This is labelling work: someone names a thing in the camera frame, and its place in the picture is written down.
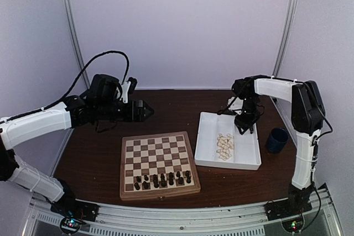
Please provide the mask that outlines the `dark bishop piece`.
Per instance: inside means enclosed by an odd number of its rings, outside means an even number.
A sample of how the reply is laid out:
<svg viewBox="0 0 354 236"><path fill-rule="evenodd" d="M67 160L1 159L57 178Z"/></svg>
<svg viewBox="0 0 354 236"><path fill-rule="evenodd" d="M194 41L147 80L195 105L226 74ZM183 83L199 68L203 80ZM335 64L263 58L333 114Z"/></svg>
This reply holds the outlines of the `dark bishop piece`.
<svg viewBox="0 0 354 236"><path fill-rule="evenodd" d="M155 188L159 188L158 175L156 175L156 174L153 175L153 185Z"/></svg>

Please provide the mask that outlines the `dark king piece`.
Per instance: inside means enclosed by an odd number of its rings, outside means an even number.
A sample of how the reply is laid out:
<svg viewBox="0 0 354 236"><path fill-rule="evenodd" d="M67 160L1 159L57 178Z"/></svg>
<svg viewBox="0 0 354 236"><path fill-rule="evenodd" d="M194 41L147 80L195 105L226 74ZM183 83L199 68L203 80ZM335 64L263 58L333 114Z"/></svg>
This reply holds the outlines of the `dark king piece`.
<svg viewBox="0 0 354 236"><path fill-rule="evenodd" d="M164 176L161 177L161 187L167 187L167 182Z"/></svg>

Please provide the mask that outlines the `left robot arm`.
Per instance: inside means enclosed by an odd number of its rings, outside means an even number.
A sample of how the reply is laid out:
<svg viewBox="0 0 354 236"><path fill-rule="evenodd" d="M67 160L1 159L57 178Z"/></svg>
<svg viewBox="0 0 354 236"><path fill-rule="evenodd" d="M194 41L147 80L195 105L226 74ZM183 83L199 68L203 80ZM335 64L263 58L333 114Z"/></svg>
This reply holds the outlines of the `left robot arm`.
<svg viewBox="0 0 354 236"><path fill-rule="evenodd" d="M25 163L14 147L52 132L74 129L101 120L112 123L143 122L154 113L143 100L130 100L137 80L127 81L105 75L94 75L90 88L81 95L65 96L52 107L33 110L29 114L1 119L1 181L14 182L57 203L67 216L80 210L68 185Z"/></svg>

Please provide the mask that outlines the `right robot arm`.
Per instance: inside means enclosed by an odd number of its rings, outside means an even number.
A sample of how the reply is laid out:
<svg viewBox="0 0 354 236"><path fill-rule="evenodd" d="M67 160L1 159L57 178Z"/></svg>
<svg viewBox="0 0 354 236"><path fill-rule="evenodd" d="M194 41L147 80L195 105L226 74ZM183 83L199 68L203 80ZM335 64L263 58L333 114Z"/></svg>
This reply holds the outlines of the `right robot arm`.
<svg viewBox="0 0 354 236"><path fill-rule="evenodd" d="M308 202L314 190L318 141L325 120L325 110L316 82L257 75L235 80L232 92L243 102L240 114L234 119L241 135L251 130L259 120L261 114L257 104L261 95L291 104L291 124L297 137L296 161L288 199L284 201L283 208L287 214L296 214Z"/></svg>

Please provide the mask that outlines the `dark knight piece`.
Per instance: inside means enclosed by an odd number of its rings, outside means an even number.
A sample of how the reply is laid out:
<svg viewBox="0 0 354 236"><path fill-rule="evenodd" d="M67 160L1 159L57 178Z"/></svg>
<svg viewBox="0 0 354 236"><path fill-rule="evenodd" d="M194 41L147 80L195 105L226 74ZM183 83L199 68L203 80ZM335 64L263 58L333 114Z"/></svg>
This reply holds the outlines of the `dark knight piece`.
<svg viewBox="0 0 354 236"><path fill-rule="evenodd" d="M148 188L150 188L149 183L147 183L146 181L143 182L143 187L145 190L147 190Z"/></svg>

